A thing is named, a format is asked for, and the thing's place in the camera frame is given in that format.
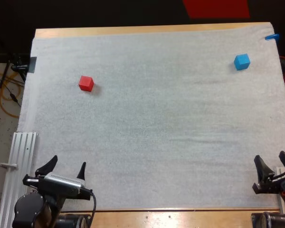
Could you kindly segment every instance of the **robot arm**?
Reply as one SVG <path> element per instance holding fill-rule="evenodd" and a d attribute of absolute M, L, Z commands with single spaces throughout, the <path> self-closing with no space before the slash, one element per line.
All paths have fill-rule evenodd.
<path fill-rule="evenodd" d="M 35 177 L 24 177 L 23 184 L 36 191 L 23 195 L 17 201 L 13 228 L 54 228 L 66 199 L 90 200 L 91 196 L 94 200 L 92 222 L 96 199 L 93 191 L 85 188 L 86 163 L 82 164 L 77 178 L 72 179 L 53 173 L 57 161 L 55 155 L 47 164 L 36 170 Z"/>

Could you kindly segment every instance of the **wooden board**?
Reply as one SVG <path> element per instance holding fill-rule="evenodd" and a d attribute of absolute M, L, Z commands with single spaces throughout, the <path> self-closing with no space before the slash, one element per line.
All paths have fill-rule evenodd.
<path fill-rule="evenodd" d="M 99 28 L 39 28 L 36 38 L 55 37 L 82 37 L 93 35 L 111 35 L 148 32 L 177 32 L 177 31 L 203 31 L 236 29 L 252 25 L 266 24 L 267 22 L 254 23 L 225 23 L 225 24 L 200 24 L 200 25 L 164 25 L 164 26 L 129 26 L 129 27 L 99 27 Z"/>
<path fill-rule="evenodd" d="M 93 228 L 251 228 L 251 214 L 245 211 L 126 211 L 97 212 Z"/>

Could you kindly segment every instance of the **table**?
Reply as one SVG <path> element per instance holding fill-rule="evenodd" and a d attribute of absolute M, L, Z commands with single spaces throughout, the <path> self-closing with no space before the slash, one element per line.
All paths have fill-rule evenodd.
<path fill-rule="evenodd" d="M 50 28 L 37 29 L 36 38 L 82 37 L 148 32 L 201 31 L 234 29 L 257 23 L 106 27 L 106 28 Z M 252 227 L 251 213 L 262 211 L 278 212 L 279 209 L 266 208 L 220 208 L 220 209 L 142 209 L 135 211 L 98 211 L 93 221 L 95 228 L 113 227 Z"/>

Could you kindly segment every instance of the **red cube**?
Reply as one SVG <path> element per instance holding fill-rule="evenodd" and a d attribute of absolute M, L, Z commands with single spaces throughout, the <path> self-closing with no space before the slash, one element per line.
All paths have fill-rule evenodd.
<path fill-rule="evenodd" d="M 94 82 L 91 77 L 81 76 L 79 81 L 79 87 L 81 90 L 91 92 L 93 88 Z"/>

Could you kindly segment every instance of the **wooden table edge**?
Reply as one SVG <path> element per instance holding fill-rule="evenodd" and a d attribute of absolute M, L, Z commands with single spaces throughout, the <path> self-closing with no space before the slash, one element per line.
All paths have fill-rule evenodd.
<path fill-rule="evenodd" d="M 38 28 L 35 38 L 82 37 L 94 35 L 114 35 L 130 33 L 152 32 L 180 32 L 180 31 L 205 31 L 236 29 L 246 26 L 266 25 L 269 22 L 249 23 L 220 23 L 220 24 L 195 24 L 195 25 L 160 25 L 160 26 L 128 26 L 128 27 L 90 27 L 90 28 Z"/>

